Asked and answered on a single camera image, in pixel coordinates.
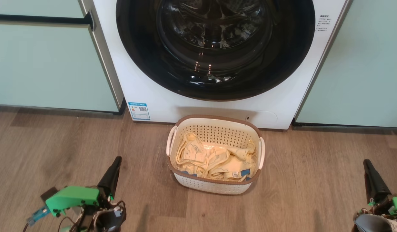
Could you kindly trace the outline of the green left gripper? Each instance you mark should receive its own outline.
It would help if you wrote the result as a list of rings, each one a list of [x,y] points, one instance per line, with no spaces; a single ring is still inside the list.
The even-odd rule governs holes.
[[[55,217],[73,207],[106,208],[108,198],[115,198],[121,163],[122,157],[116,157],[95,188],[67,186],[46,199],[46,206]]]

